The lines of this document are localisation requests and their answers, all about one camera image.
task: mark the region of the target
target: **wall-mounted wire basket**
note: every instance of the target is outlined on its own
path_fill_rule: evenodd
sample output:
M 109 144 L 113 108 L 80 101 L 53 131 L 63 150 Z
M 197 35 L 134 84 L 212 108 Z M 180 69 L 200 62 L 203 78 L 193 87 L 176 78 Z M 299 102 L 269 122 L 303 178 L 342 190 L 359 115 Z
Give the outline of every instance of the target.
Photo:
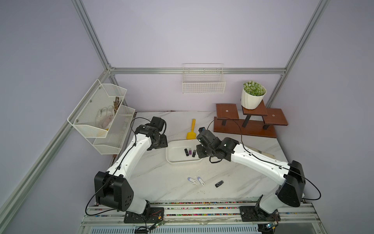
M 184 94 L 223 94 L 226 81 L 221 63 L 184 63 Z
M 100 154 L 119 154 L 135 109 L 124 105 L 126 89 L 99 80 L 94 85 L 97 88 L 89 101 L 75 118 L 73 111 L 68 122 Z

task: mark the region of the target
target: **yellow spatula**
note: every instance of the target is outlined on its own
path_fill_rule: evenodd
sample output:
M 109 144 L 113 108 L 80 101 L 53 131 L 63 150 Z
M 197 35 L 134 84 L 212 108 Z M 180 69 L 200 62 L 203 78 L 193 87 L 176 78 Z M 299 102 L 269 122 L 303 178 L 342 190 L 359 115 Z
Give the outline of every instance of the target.
M 196 139 L 196 133 L 193 132 L 193 129 L 195 128 L 195 121 L 196 121 L 195 119 L 192 120 L 192 127 L 191 127 L 191 131 L 187 133 L 187 137 L 186 137 L 187 140 Z

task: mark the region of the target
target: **white marble surface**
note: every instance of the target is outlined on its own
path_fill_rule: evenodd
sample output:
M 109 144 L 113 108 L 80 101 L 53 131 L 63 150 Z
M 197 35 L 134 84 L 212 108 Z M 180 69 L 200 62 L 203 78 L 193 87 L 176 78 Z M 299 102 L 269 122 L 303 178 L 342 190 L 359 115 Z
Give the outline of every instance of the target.
M 161 117 L 167 123 L 165 135 L 168 142 L 184 140 L 191 131 L 192 119 L 196 119 L 195 132 L 200 127 L 208 127 L 216 116 L 216 112 L 138 112 L 136 117 L 151 119 Z M 240 118 L 245 118 L 239 111 Z M 134 129 L 147 123 L 136 119 Z M 209 127 L 213 132 L 213 123 Z M 231 137 L 240 141 L 240 135 L 214 133 L 221 140 Z M 286 157 L 274 138 L 243 136 L 245 145 L 273 154 L 277 160 L 286 161 Z M 257 200 L 261 194 L 272 190 L 276 183 L 263 174 L 244 165 L 223 160 L 212 164 L 209 158 L 194 165 L 170 165 L 165 158 L 166 149 L 147 151 L 136 165 L 129 183 L 136 196 L 151 202 L 161 201 L 225 201 L 225 200 Z M 187 181 L 188 177 L 201 177 L 205 186 Z M 224 183 L 216 188 L 215 184 Z

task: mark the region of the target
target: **wooden leg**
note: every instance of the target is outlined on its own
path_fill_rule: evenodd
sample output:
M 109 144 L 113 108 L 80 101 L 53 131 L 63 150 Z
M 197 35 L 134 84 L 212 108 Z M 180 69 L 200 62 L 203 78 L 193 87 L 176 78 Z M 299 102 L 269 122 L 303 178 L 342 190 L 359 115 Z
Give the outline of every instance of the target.
M 247 117 L 245 117 L 245 120 L 244 120 L 243 125 L 242 125 L 243 128 L 245 128 L 247 126 L 247 123 L 248 123 L 250 118 L 251 118 L 251 115 L 247 115 Z

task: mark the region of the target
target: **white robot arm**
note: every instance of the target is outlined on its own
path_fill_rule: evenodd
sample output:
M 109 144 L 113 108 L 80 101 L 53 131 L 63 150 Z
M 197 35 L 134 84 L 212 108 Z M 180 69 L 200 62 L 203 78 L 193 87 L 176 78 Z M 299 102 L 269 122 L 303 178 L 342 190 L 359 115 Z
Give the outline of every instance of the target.
M 141 214 L 145 218 L 149 215 L 149 202 L 134 196 L 127 179 L 146 150 L 167 147 L 166 136 L 159 133 L 164 122 L 161 118 L 153 117 L 150 124 L 137 127 L 131 143 L 113 166 L 105 173 L 100 171 L 96 174 L 95 190 L 98 204 Z M 300 206 L 305 186 L 300 163 L 293 161 L 289 164 L 269 158 L 228 137 L 221 141 L 205 128 L 200 128 L 199 132 L 196 137 L 201 143 L 196 147 L 199 158 L 209 156 L 237 162 L 261 172 L 278 184 L 258 200 L 255 216 L 259 220 L 265 219 L 285 204 Z

